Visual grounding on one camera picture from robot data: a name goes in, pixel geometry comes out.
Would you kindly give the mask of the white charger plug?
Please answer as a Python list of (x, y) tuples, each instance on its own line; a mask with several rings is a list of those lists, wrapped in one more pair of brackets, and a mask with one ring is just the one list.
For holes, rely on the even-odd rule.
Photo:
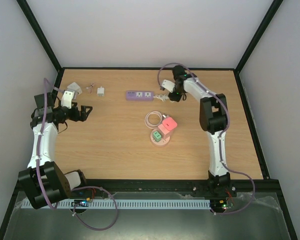
[(104, 87), (98, 87), (96, 94), (98, 97), (104, 97), (105, 96), (105, 88)]

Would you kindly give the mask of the white tiger cube plug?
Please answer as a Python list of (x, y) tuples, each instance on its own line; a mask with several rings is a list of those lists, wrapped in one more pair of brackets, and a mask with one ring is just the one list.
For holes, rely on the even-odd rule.
[(67, 91), (74, 92), (75, 96), (81, 95), (83, 92), (81, 87), (76, 82), (69, 84), (67, 86)]

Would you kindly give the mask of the red pink plug adapter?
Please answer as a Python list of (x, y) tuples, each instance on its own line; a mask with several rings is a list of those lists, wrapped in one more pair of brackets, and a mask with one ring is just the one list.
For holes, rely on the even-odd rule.
[(177, 122), (170, 116), (163, 119), (162, 124), (169, 132), (173, 131), (177, 126)]

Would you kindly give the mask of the purple power strip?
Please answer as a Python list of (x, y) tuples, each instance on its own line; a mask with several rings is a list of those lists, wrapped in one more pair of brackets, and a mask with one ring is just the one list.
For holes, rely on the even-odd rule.
[(125, 92), (127, 101), (150, 102), (154, 100), (153, 91), (127, 90)]

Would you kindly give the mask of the round pink socket base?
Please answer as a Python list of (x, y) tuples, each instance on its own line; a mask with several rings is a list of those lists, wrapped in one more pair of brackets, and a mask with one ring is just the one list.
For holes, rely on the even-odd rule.
[(150, 141), (156, 147), (165, 147), (170, 142), (171, 137), (169, 136), (166, 139), (161, 138), (159, 141), (157, 141), (155, 134), (158, 133), (159, 132), (156, 129), (153, 129), (150, 134)]

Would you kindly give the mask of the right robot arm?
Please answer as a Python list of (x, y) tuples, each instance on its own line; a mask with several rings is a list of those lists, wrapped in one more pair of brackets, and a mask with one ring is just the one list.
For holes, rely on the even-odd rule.
[(199, 102), (199, 123), (209, 140), (208, 191), (219, 196), (231, 181), (226, 169), (225, 136), (229, 128), (226, 96), (209, 90), (195, 74), (181, 64), (172, 68), (172, 74), (174, 83), (166, 88), (169, 99), (179, 102), (188, 94)]

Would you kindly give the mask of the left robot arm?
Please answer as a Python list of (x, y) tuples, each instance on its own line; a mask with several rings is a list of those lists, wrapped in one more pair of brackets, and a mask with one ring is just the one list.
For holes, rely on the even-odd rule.
[(87, 183), (81, 170), (63, 173), (55, 162), (59, 125), (84, 122), (93, 110), (91, 106), (78, 107), (74, 95), (73, 91), (64, 91), (57, 106), (50, 92), (34, 97), (36, 109), (30, 122), (34, 136), (32, 154), (27, 168), (18, 173), (18, 182), (34, 209), (68, 199), (73, 189)]

